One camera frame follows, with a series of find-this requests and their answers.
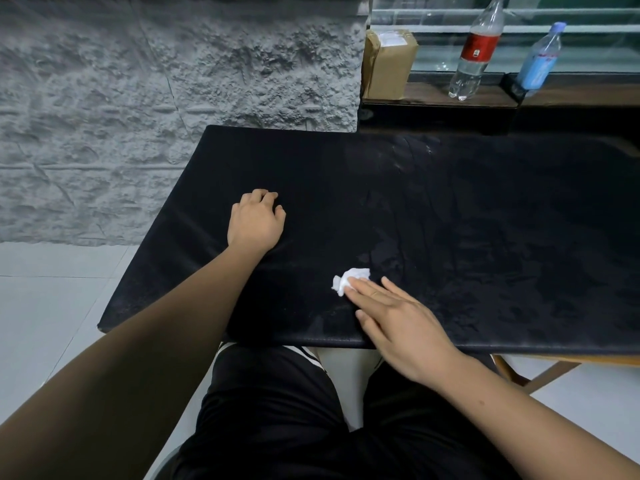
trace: hand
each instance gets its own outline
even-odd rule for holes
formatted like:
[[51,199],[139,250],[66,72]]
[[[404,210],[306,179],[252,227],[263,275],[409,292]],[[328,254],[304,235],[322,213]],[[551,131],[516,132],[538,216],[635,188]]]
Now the hand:
[[438,390],[451,366],[466,359],[448,338],[430,309],[387,278],[384,288],[369,280],[349,278],[347,297],[362,329],[382,357],[404,377]]
[[262,254],[273,249],[280,239],[287,216],[281,205],[273,209],[277,196],[277,192],[264,189],[242,195],[240,202],[231,208],[227,233],[229,247],[233,244]]

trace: glass panel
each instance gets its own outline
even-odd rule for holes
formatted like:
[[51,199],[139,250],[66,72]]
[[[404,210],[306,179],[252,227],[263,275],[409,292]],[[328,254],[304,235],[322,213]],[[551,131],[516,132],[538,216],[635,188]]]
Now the glass panel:
[[[412,31],[413,70],[455,71],[473,20],[491,0],[374,0],[371,28]],[[554,72],[640,72],[640,0],[508,0],[487,72],[517,72],[554,22],[567,22]]]

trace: black table cover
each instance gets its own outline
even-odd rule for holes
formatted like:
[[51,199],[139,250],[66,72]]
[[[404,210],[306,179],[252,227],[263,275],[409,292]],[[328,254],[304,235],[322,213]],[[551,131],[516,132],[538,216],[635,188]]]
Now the black table cover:
[[370,267],[468,351],[640,353],[640,162],[588,137],[210,126],[107,306],[108,331],[227,245],[242,193],[280,193],[276,248],[228,327],[367,347],[334,274]]

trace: brown cardboard package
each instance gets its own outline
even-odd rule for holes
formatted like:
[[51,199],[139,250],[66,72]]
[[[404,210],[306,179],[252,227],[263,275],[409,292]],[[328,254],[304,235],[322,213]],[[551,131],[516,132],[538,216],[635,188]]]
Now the brown cardboard package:
[[379,34],[367,30],[362,61],[362,97],[402,99],[417,51],[418,42],[407,30]]

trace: red bottle label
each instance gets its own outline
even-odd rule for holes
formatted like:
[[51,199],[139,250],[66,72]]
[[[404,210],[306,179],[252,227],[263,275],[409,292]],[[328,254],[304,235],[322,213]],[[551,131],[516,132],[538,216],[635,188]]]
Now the red bottle label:
[[498,39],[500,35],[469,34],[460,57],[470,62],[489,62],[495,46],[498,45]]

